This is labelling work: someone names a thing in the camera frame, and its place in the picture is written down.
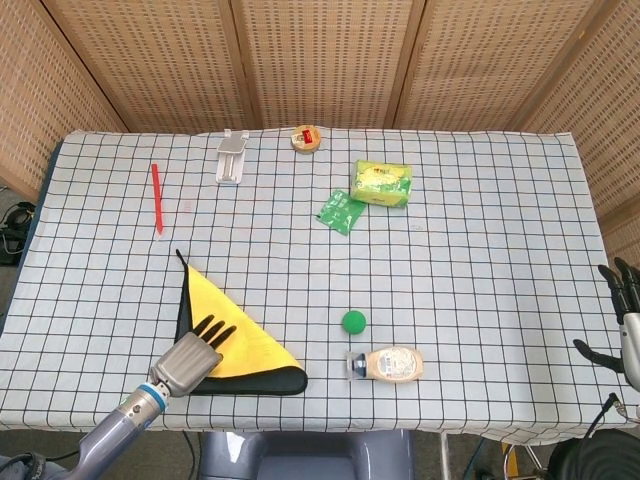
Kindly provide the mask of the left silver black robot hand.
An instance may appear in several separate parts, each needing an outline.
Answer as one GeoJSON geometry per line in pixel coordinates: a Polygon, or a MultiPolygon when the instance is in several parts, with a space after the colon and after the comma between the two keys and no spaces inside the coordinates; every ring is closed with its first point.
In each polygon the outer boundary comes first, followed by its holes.
{"type": "Polygon", "coordinates": [[[151,367],[151,383],[163,385],[172,397],[190,394],[221,363],[218,349],[236,330],[236,325],[206,316],[151,367]]]}

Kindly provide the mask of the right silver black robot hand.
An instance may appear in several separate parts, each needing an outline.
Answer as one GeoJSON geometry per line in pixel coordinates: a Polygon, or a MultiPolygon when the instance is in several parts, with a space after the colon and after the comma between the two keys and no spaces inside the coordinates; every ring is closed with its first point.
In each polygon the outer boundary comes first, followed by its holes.
{"type": "Polygon", "coordinates": [[[597,353],[584,341],[574,339],[578,352],[591,363],[623,374],[627,383],[639,391],[639,269],[620,257],[614,258],[619,273],[606,265],[598,271],[607,282],[621,340],[619,357],[597,353]]]}

